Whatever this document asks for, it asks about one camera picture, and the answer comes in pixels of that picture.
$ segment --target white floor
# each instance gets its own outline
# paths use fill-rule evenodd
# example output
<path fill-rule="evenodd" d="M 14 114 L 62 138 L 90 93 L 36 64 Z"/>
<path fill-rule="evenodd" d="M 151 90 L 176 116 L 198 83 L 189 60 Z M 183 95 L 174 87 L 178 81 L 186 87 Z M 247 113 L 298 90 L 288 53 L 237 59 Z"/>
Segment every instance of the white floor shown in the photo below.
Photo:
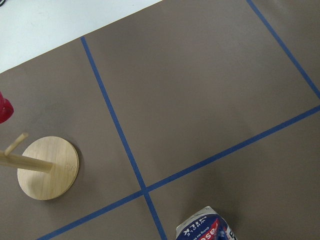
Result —
<path fill-rule="evenodd" d="M 160 0 L 7 0 L 0 7 L 0 73 Z"/>

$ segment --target red plastic object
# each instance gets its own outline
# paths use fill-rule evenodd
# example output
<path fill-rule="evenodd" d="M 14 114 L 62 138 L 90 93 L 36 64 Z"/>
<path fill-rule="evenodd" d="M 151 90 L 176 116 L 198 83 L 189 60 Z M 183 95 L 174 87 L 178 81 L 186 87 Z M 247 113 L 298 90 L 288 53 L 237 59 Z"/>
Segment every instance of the red plastic object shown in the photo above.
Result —
<path fill-rule="evenodd" d="M 11 103 L 0 92 L 0 124 L 7 121 L 14 113 Z"/>

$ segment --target wooden mug holder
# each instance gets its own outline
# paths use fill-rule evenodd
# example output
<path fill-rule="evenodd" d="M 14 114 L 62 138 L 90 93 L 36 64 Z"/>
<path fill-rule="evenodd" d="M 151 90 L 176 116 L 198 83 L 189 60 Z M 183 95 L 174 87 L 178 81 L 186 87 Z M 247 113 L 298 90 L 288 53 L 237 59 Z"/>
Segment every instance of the wooden mug holder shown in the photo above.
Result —
<path fill-rule="evenodd" d="M 46 136 L 31 143 L 22 155 L 12 154 L 27 137 L 27 133 L 22 133 L 5 151 L 0 150 L 0 165 L 18 168 L 18 182 L 29 197 L 37 200 L 59 197 L 77 177 L 76 149 L 61 137 Z"/>

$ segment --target blue line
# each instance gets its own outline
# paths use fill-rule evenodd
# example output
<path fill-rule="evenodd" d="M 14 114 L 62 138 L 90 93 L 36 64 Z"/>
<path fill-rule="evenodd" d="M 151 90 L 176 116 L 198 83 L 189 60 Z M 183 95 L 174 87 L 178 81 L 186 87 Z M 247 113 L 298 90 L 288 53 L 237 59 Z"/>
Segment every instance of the blue line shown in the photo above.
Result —
<path fill-rule="evenodd" d="M 131 152 L 131 149 L 130 149 L 129 144 L 128 144 L 127 139 L 126 139 L 126 136 L 125 136 L 125 134 L 124 134 L 124 132 L 123 132 L 121 126 L 120 126 L 120 123 L 119 123 L 119 120 L 117 118 L 116 112 L 115 112 L 115 110 L 114 110 L 114 108 L 113 108 L 113 106 L 111 104 L 111 101 L 110 101 L 110 98 L 108 96 L 107 90 L 106 90 L 106 88 L 104 86 L 104 83 L 102 82 L 102 79 L 100 77 L 98 68 L 96 66 L 96 63 L 95 63 L 93 57 L 92 57 L 91 51 L 89 49 L 89 46 L 88 46 L 87 41 L 86 41 L 84 36 L 81 37 L 81 42 L 82 42 L 82 45 L 83 45 L 84 50 L 86 52 L 86 55 L 88 57 L 88 60 L 90 62 L 91 68 L 92 68 L 92 70 L 94 72 L 96 81 L 98 82 L 98 85 L 100 87 L 100 90 L 101 90 L 101 93 L 103 95 L 104 101 L 105 101 L 105 103 L 106 103 L 106 105 L 107 105 L 107 107 L 109 109 L 110 115 L 111 115 L 113 123 L 115 125 L 115 128 L 116 128 L 116 130 L 117 130 L 117 132 L 119 134 L 119 137 L 121 139 L 121 142 L 123 144 L 125 152 L 126 152 L 128 158 L 129 158 L 129 161 L 130 161 L 131 166 L 133 168 L 134 174 L 135 174 L 135 176 L 136 176 L 136 178 L 137 178 L 137 180 L 139 182 L 140 188 L 141 188 L 141 190 L 143 192 L 145 201 L 146 201 L 146 203 L 148 205 L 148 208 L 149 208 L 149 210 L 151 212 L 151 215 L 153 217 L 153 220 L 154 220 L 154 223 L 156 225 L 156 228 L 157 228 L 157 230 L 158 230 L 158 232 L 159 232 L 159 234 L 161 236 L 161 239 L 162 240 L 167 240 L 167 236 L 166 236 L 165 231 L 163 229 L 163 226 L 162 226 L 162 224 L 160 222 L 160 219 L 159 219 L 158 214 L 156 212 L 155 206 L 154 206 L 154 204 L 153 204 L 153 202 L 151 200 L 151 197 L 150 197 L 149 193 L 146 191 L 146 189 L 147 189 L 146 188 L 146 184 L 145 184 L 145 182 L 144 182 L 144 180 L 142 178 L 142 175 L 140 173 L 140 170 L 138 168 L 138 165 L 136 163 L 134 155 Z"/>
<path fill-rule="evenodd" d="M 303 67 L 300 65 L 300 63 L 297 61 L 297 59 L 294 57 L 294 55 L 291 53 L 291 51 L 287 48 L 285 43 L 281 40 L 279 35 L 276 33 L 276 31 L 272 28 L 272 26 L 269 24 L 269 22 L 266 20 L 266 18 L 262 15 L 262 13 L 259 11 L 259 9 L 256 7 L 256 5 L 252 2 L 252 0 L 246 0 L 246 2 L 250 5 L 252 10 L 255 12 L 255 14 L 260 18 L 260 20 L 263 22 L 263 24 L 266 26 L 266 28 L 269 30 L 269 32 L 272 34 L 274 39 L 278 42 L 278 44 L 281 46 L 283 51 L 286 53 L 286 55 L 290 58 L 292 63 L 295 65 L 295 67 L 298 69 L 300 74 L 303 76 L 305 81 L 309 84 L 310 88 L 313 90 L 313 92 L 317 95 L 317 97 L 320 99 L 320 91 L 316 87 L 316 85 L 312 82 L 311 78 L 308 76 L 306 71 L 303 69 Z"/>
<path fill-rule="evenodd" d="M 255 143 L 255 142 L 271 135 L 271 134 L 274 134 L 274 133 L 278 132 L 279 130 L 284 129 L 284 128 L 286 128 L 286 127 L 288 127 L 288 126 L 290 126 L 290 125 L 292 125 L 302 119 L 305 119 L 305 118 L 307 118 L 307 117 L 309 117 L 319 111 L 320 111 L 320 105 L 316 106 L 316 107 L 314 107 L 314 108 L 312 108 L 312 109 L 310 109 L 310 110 L 308 110 L 298 116 L 295 116 L 295 117 L 289 119 L 288 121 L 285 121 L 277 126 L 274 126 L 274 127 L 270 128 L 269 130 L 266 130 L 258 135 L 255 135 L 255 136 L 253 136 L 253 137 L 251 137 L 251 138 L 249 138 L 249 139 L 247 139 L 247 140 L 245 140 L 235 146 L 232 146 L 232 147 L 230 147 L 230 148 L 228 148 L 228 149 L 226 149 L 226 150 L 224 150 L 214 156 L 211 156 L 201 162 L 198 162 L 190 167 L 185 168 L 184 170 L 181 170 L 171 176 L 168 176 L 165 179 L 162 179 L 162 180 L 148 186 L 147 190 L 148 190 L 148 192 L 151 192 L 155 189 L 158 189 L 158 188 L 162 187 L 163 185 L 166 185 L 166 184 L 168 184 L 178 178 L 181 178 L 189 173 L 192 173 L 195 170 L 198 170 L 208 164 L 211 164 L 212 162 L 214 162 L 216 160 L 219 160 L 227 155 L 230 155 L 230 154 L 234 153 L 235 151 L 238 151 L 238 150 L 240 150 L 250 144 L 253 144 L 253 143 Z"/>
<path fill-rule="evenodd" d="M 119 201 L 116 201 L 116 202 L 114 202 L 114 203 L 112 203 L 112 204 L 110 204 L 108 206 L 105 206 L 104 208 L 99 209 L 98 211 L 95 211 L 95 212 L 93 212 L 93 213 L 91 213 L 91 214 L 89 214 L 87 216 L 84 216 L 84 217 L 82 217 L 82 218 L 80 218 L 80 219 L 78 219 L 78 220 L 76 220 L 76 221 L 74 221 L 74 222 L 72 222 L 72 223 L 70 223 L 70 224 L 68 224 L 66 226 L 63 226 L 63 227 L 61 227 L 61 228 L 59 228 L 59 229 L 57 229 L 57 230 L 55 230 L 53 232 L 50 232 L 47 235 L 44 235 L 44 236 L 38 238 L 38 240 L 49 240 L 49 239 L 52 239 L 52 238 L 54 238 L 54 237 L 56 237 L 56 236 L 58 236 L 60 234 L 65 233 L 66 231 L 69 231 L 69 230 L 71 230 L 71 229 L 73 229 L 73 228 L 75 228 L 75 227 L 77 227 L 77 226 L 79 226 L 81 224 L 84 224 L 84 223 L 86 223 L 86 222 L 88 222 L 88 221 L 90 221 L 90 220 L 92 220 L 92 219 L 94 219 L 96 217 L 99 217 L 102 214 L 105 214 L 105 213 L 107 213 L 107 212 L 109 212 L 109 211 L 111 211 L 111 210 L 113 210 L 115 208 L 118 208 L 118 207 L 120 207 L 120 206 L 122 206 L 122 205 L 124 205 L 124 204 L 126 204 L 126 203 L 128 203 L 130 201 L 132 201 L 132 200 L 135 200 L 135 199 L 141 197 L 142 195 L 143 195 L 143 193 L 142 193 L 141 190 L 137 191 L 137 192 L 131 194 L 130 196 L 122 198 Z"/>

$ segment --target wooden disc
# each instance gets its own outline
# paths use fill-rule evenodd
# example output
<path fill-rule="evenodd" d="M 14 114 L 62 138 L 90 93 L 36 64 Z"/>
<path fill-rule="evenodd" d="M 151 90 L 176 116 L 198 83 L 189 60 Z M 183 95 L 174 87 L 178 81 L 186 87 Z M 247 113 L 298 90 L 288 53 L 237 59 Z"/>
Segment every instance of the wooden disc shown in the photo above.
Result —
<path fill-rule="evenodd" d="M 40 138 L 28 146 L 22 155 L 53 163 L 49 173 L 18 169 L 20 187 L 33 199 L 49 200 L 59 197 L 71 187 L 77 177 L 77 151 L 61 137 Z"/>

